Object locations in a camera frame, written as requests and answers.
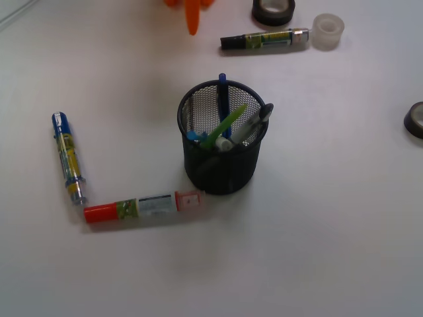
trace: blue marker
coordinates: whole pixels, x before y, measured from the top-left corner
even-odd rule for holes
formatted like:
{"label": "blue marker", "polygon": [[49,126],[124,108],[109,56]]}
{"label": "blue marker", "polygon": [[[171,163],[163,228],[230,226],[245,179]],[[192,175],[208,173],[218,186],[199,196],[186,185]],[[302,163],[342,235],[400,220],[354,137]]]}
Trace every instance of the blue marker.
{"label": "blue marker", "polygon": [[[222,122],[231,112],[229,109],[229,87],[226,81],[226,75],[219,75],[219,84],[217,86],[217,105],[219,109],[220,122]],[[231,127],[222,133],[226,139],[230,138]]]}

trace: white table surface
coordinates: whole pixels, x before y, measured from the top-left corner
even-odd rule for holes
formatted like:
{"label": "white table surface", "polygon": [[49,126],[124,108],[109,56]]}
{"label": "white table surface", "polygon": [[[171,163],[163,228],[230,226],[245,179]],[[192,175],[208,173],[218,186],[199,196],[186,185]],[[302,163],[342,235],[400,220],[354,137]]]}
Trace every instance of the white table surface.
{"label": "white table surface", "polygon": [[[336,50],[222,55],[251,5],[191,37],[161,0],[41,0],[0,33],[1,316],[422,315],[423,2],[298,0],[290,26],[343,18]],[[222,72],[275,105],[251,182],[193,221],[88,227],[51,115],[93,205],[190,189],[176,110]]]}

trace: pen holder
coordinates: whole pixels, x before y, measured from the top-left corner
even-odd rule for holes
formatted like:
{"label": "pen holder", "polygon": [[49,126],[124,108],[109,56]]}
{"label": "pen holder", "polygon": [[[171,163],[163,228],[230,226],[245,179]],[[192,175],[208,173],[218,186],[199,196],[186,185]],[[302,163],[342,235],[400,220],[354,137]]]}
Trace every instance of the pen holder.
{"label": "pen holder", "polygon": [[[204,131],[208,134],[219,124],[217,86],[219,81],[208,81],[191,89],[179,104],[178,126],[184,145],[185,171],[191,182],[206,193],[226,195],[244,187],[256,169],[258,153],[268,122],[261,124],[251,136],[227,152],[203,149],[199,142],[188,140],[186,134]],[[248,104],[244,113],[233,122],[232,132],[241,127],[253,114],[264,106],[263,100],[249,87],[227,81],[229,86],[229,109]]]}

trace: roll of black tape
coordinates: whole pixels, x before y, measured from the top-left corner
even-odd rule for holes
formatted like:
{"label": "roll of black tape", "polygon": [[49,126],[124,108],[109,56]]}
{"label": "roll of black tape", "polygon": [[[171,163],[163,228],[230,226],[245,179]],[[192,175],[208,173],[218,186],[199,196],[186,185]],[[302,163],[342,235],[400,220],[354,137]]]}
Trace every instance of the roll of black tape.
{"label": "roll of black tape", "polygon": [[404,125],[408,132],[413,134],[413,136],[423,139],[423,125],[418,123],[416,113],[419,107],[423,109],[423,102],[418,102],[413,107],[404,118]]}
{"label": "roll of black tape", "polygon": [[287,24],[293,16],[295,0],[254,0],[253,17],[264,25],[280,26]]}

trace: white plastic cap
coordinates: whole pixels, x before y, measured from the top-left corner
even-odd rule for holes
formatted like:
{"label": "white plastic cap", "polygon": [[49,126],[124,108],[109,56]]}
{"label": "white plastic cap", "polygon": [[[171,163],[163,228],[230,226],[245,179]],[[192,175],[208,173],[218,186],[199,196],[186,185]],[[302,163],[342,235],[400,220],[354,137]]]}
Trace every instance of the white plastic cap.
{"label": "white plastic cap", "polygon": [[338,46],[345,29],[344,21],[336,15],[324,13],[313,22],[313,45],[319,50],[333,50]]}

